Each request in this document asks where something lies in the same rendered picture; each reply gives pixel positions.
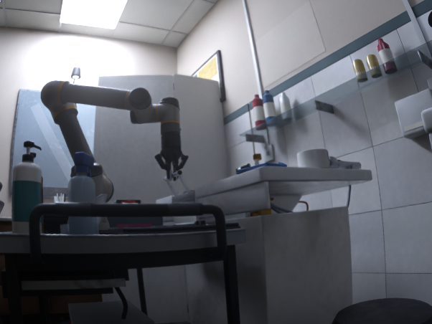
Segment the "blue bottle cap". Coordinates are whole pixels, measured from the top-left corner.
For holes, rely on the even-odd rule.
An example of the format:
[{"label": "blue bottle cap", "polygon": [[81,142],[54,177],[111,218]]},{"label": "blue bottle cap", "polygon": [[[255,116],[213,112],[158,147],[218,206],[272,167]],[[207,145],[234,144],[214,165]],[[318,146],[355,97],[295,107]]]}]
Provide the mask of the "blue bottle cap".
[{"label": "blue bottle cap", "polygon": [[94,167],[95,158],[84,152],[75,153],[75,174],[78,172],[86,172],[90,176],[90,170]]},{"label": "blue bottle cap", "polygon": [[273,103],[273,96],[270,94],[270,91],[266,90],[263,95],[264,103]]}]

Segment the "ceiling tile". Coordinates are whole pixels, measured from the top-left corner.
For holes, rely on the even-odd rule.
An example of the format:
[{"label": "ceiling tile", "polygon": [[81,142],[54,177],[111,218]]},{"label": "ceiling tile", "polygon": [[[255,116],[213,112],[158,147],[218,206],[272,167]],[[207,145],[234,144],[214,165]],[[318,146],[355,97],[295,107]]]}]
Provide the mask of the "ceiling tile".
[{"label": "ceiling tile", "polygon": [[129,0],[121,22],[170,30],[193,0]]},{"label": "ceiling tile", "polygon": [[178,33],[178,32],[171,32],[171,34],[168,35],[168,37],[165,39],[165,41],[162,45],[171,46],[171,47],[178,47],[183,42],[183,39],[186,36],[187,36],[187,34]]},{"label": "ceiling tile", "polygon": [[194,1],[173,30],[189,34],[213,6],[214,4],[208,1]]},{"label": "ceiling tile", "polygon": [[74,33],[74,34],[86,34],[99,37],[112,37],[114,35],[114,29],[95,28],[87,26],[78,26],[71,24],[61,24],[59,32]]},{"label": "ceiling tile", "polygon": [[8,27],[53,30],[56,32],[60,27],[59,14],[7,9],[6,20]]},{"label": "ceiling tile", "polygon": [[119,22],[114,31],[114,38],[130,39],[138,42],[161,44],[169,31],[135,24]]},{"label": "ceiling tile", "polygon": [[59,14],[62,10],[62,0],[8,0],[7,9],[39,11]]},{"label": "ceiling tile", "polygon": [[3,9],[0,9],[0,26],[4,26],[4,14],[3,14]]}]

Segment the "wall trim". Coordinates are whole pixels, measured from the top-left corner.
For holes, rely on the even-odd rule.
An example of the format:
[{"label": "wall trim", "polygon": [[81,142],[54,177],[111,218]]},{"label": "wall trim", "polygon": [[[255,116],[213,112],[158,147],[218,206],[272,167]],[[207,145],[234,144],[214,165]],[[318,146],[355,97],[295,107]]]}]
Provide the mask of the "wall trim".
[{"label": "wall trim", "polygon": [[[416,4],[413,7],[413,11],[416,17],[419,17],[426,12],[432,10],[432,1],[424,0],[423,2]],[[373,29],[371,32],[357,38],[353,42],[344,46],[341,49],[338,49],[336,52],[331,53],[329,56],[324,59],[318,61],[310,67],[307,67],[305,70],[300,73],[294,75],[290,79],[283,81],[280,85],[276,85],[273,89],[270,90],[272,95],[278,95],[279,93],[293,87],[297,83],[304,81],[308,77],[315,75],[319,71],[329,67],[330,65],[340,61],[344,57],[350,55],[351,53],[356,52],[357,50],[365,47],[366,45],[374,42],[375,40],[385,36],[386,34],[391,33],[393,30],[402,27],[404,24],[410,22],[410,17],[408,13],[405,11],[402,14],[396,16],[395,18],[385,22],[381,26]],[[237,109],[234,113],[227,115],[223,122],[224,124],[228,124],[232,122],[234,119],[240,117],[242,114],[248,112],[248,105],[244,105],[241,108]]]}]

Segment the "black table leg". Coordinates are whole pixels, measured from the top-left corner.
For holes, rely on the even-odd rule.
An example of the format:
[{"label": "black table leg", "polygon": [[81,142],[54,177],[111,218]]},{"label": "black table leg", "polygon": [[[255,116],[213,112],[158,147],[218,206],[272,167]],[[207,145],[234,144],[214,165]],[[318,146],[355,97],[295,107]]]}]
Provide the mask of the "black table leg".
[{"label": "black table leg", "polygon": [[40,323],[51,324],[50,308],[48,307],[48,297],[39,296]]},{"label": "black table leg", "polygon": [[24,324],[21,306],[21,287],[19,286],[17,269],[17,256],[14,254],[6,254],[4,257],[6,262],[6,288],[11,324]]},{"label": "black table leg", "polygon": [[225,275],[228,324],[240,324],[240,303],[238,301],[237,264],[234,245],[229,246],[227,249],[227,256],[223,262],[223,269]]},{"label": "black table leg", "polygon": [[136,269],[136,276],[138,278],[138,291],[139,302],[141,303],[141,312],[147,315],[146,291],[144,290],[143,270],[141,268]]}]

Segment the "round stool seat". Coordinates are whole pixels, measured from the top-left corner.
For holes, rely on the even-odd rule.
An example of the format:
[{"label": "round stool seat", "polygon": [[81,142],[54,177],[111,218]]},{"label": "round stool seat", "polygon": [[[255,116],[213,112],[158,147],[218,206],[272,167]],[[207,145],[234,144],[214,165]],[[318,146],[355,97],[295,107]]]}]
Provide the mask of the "round stool seat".
[{"label": "round stool seat", "polygon": [[429,324],[432,306],[420,300],[385,298],[359,302],[337,313],[333,324]]}]

